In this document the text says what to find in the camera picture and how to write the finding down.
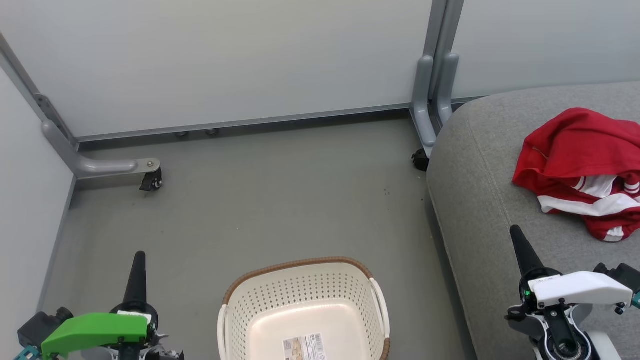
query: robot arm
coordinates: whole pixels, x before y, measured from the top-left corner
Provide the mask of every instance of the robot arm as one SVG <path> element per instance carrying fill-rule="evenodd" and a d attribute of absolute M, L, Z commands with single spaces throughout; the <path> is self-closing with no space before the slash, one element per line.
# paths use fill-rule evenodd
<path fill-rule="evenodd" d="M 627 305 L 640 308 L 640 272 L 626 264 L 612 270 L 599 264 L 594 272 L 563 275 L 542 265 L 517 225 L 511 227 L 511 239 L 522 275 L 522 303 L 508 309 L 509 326 L 530 337 L 538 359 L 600 360 L 579 324 L 593 304 L 615 304 L 619 315 Z"/>
<path fill-rule="evenodd" d="M 37 313 L 18 330 L 25 349 L 15 360 L 54 360 L 59 354 L 101 347 L 113 360 L 184 360 L 184 354 L 167 352 L 157 333 L 158 313 L 147 303 L 146 255 L 138 251 L 131 267 L 122 303 L 110 313 L 74 317 L 61 307 L 56 316 Z"/>

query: caster wheel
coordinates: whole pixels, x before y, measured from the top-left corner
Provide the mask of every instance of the caster wheel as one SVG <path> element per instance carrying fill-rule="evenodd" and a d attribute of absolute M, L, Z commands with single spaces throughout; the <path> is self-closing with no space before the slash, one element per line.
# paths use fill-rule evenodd
<path fill-rule="evenodd" d="M 429 158 L 427 154 L 424 152 L 424 149 L 420 149 L 415 152 L 415 154 L 411 155 L 411 159 L 413 161 L 413 166 L 420 171 L 427 171 L 429 167 Z"/>
<path fill-rule="evenodd" d="M 140 190 L 144 192 L 152 192 L 162 187 L 162 169 L 159 168 L 154 172 L 147 172 L 145 178 L 142 179 Z"/>

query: gray fabric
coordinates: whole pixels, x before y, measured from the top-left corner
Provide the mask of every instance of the gray fabric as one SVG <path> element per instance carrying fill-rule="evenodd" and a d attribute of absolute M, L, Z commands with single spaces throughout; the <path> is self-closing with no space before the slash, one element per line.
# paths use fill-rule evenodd
<path fill-rule="evenodd" d="M 429 192 L 479 359 L 528 359 L 526 336 L 506 309 L 519 303 L 520 274 L 509 237 L 518 224 L 545 264 L 564 273 L 627 263 L 640 269 L 640 231 L 619 243 L 591 237 L 573 215 L 545 215 L 511 178 L 524 138 L 572 107 L 640 122 L 640 83 L 560 86 L 494 95 L 460 108 L 438 136 Z M 606 332 L 624 360 L 640 359 L 640 310 L 596 307 L 582 326 Z"/>

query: perforated holes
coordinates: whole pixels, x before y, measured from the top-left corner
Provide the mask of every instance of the perforated holes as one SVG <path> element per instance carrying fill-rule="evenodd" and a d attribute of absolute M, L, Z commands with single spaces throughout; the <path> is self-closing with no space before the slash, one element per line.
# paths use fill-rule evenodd
<path fill-rule="evenodd" d="M 277 278 L 276 274 L 262 280 L 260 277 L 243 283 L 236 291 L 242 291 L 232 297 L 229 304 L 228 345 L 231 348 L 230 360 L 246 360 L 247 328 L 260 313 L 286 307 L 300 302 L 328 299 L 350 301 L 362 319 L 370 359 L 376 359 L 382 353 L 384 333 L 380 329 L 378 310 L 372 299 L 371 284 L 368 279 L 354 268 L 351 272 L 314 272 L 313 266 L 300 268 L 295 276 Z"/>

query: white plastic basket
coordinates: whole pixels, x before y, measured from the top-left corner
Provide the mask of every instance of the white plastic basket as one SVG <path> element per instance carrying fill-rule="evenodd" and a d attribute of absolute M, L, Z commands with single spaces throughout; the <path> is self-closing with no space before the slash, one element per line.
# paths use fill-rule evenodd
<path fill-rule="evenodd" d="M 221 360 L 386 360 L 389 333 L 380 286 L 349 258 L 250 272 L 218 315 Z"/>

